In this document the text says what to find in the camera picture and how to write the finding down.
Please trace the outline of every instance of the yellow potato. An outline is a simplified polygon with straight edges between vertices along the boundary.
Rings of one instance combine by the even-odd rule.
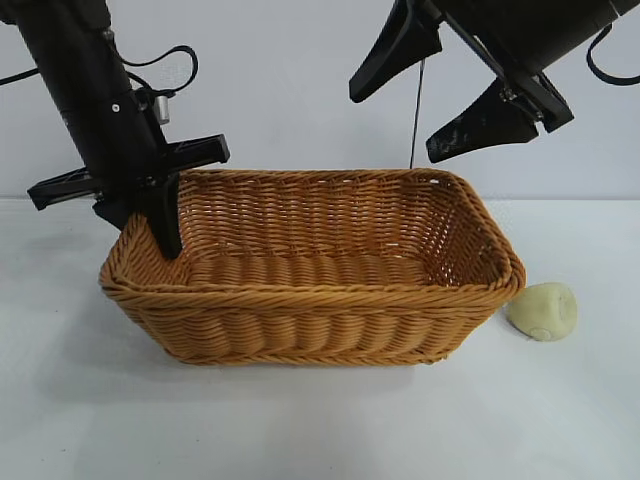
[[[562,340],[578,323],[578,302],[568,286],[529,287],[507,308],[507,318],[522,333],[541,342]]]

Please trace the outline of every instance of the black robotic arm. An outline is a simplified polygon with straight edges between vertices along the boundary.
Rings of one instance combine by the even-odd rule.
[[[447,23],[493,70],[496,80],[465,112],[427,141],[432,162],[479,148],[526,143],[565,125],[573,114],[544,70],[603,31],[640,0],[395,0],[369,56],[351,79],[351,99],[364,101],[401,71],[442,51]],[[616,85],[617,79],[589,66]]]
[[[176,258],[179,172],[225,163],[224,136],[167,143],[159,107],[175,90],[133,89],[104,0],[0,0],[0,20],[19,28],[85,164],[31,188],[36,207],[93,194],[95,212],[120,229],[144,214],[164,255]],[[195,53],[174,50],[192,55],[193,79]]]

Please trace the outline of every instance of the woven basket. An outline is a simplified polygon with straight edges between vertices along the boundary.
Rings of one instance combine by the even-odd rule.
[[[191,171],[184,251],[134,216],[100,283],[198,365],[433,363],[524,287],[469,185],[437,170]]]

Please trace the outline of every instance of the white wall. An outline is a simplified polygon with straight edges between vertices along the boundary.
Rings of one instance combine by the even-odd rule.
[[[408,164],[417,69],[361,105],[348,98],[355,72],[391,0],[111,0],[122,53],[149,59],[178,43],[199,53],[197,82],[172,104],[177,140],[223,132],[230,168],[401,168]],[[599,51],[613,73],[640,73],[640,12],[616,24]],[[460,113],[491,74],[448,30],[430,59],[418,153]],[[577,119],[527,146],[477,152],[442,164],[489,197],[640,198],[640,87],[596,80],[586,45],[549,70]],[[14,27],[0,26],[0,76],[30,68]],[[150,68],[162,86],[187,75],[185,59]],[[81,161],[40,79],[0,88],[0,195],[78,168]]]

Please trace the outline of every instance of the black cable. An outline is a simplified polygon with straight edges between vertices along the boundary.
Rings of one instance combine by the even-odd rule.
[[[426,61],[422,59],[420,62],[420,79],[418,80],[418,97],[416,99],[416,114],[413,120],[413,137],[411,137],[411,160],[409,160],[409,169],[413,170],[416,158],[416,140],[418,139],[418,122],[420,121],[420,105],[422,103],[422,83],[424,81],[424,67]]]
[[[19,82],[20,80],[24,80],[29,77],[35,77],[38,75],[40,71],[37,68],[27,70],[26,72],[18,73],[17,75],[12,75],[6,78],[0,78],[0,87],[3,85],[9,85],[10,83]]]
[[[138,75],[136,75],[135,73],[129,72],[127,71],[127,75],[129,76],[129,78],[131,80],[133,80],[134,82],[137,82],[138,84],[140,84],[142,86],[143,89],[145,90],[153,90],[153,88],[151,88],[151,85],[149,85],[144,78],[139,77]]]
[[[598,46],[602,40],[605,39],[607,35],[611,33],[613,30],[612,25],[607,25],[604,30],[602,30],[598,36],[595,38],[591,46],[589,47],[589,51],[587,52],[587,65],[593,72],[593,74],[602,80],[605,83],[610,85],[616,85],[618,87],[629,87],[631,85],[640,84],[640,75],[637,77],[614,77],[613,75],[609,75],[608,73],[603,72],[593,61],[593,50]]]
[[[132,74],[131,72],[127,72],[129,74],[129,77],[132,78],[133,80],[135,80],[136,82],[138,82],[140,85],[142,85],[143,90],[146,90],[146,93],[150,94],[153,97],[167,97],[167,98],[172,98],[176,95],[176,93],[184,90],[185,88],[187,88],[189,85],[191,85],[191,83],[193,83],[193,81],[196,79],[196,76],[198,75],[198,70],[200,68],[200,64],[198,62],[198,55],[196,54],[195,50],[191,47],[189,47],[188,45],[178,45],[176,47],[173,47],[171,50],[169,50],[168,52],[160,55],[158,58],[155,58],[153,60],[150,60],[148,62],[141,62],[141,63],[136,63],[136,62],[130,62],[128,60],[126,60],[125,58],[123,58],[120,53],[118,52],[118,49],[116,48],[116,44],[115,42],[110,42],[110,46],[111,46],[111,50],[113,51],[114,55],[116,55],[116,57],[118,58],[118,60],[120,60],[123,64],[129,66],[129,67],[134,67],[134,68],[139,68],[139,67],[148,67],[150,65],[153,65],[155,63],[160,62],[161,60],[164,60],[165,58],[167,58],[169,55],[172,55],[174,53],[186,53],[187,55],[189,55],[189,57],[191,58],[191,76],[189,77],[189,79],[181,86],[177,87],[177,88],[166,88],[163,90],[156,90],[154,88],[151,88],[151,86],[145,82],[141,77]]]

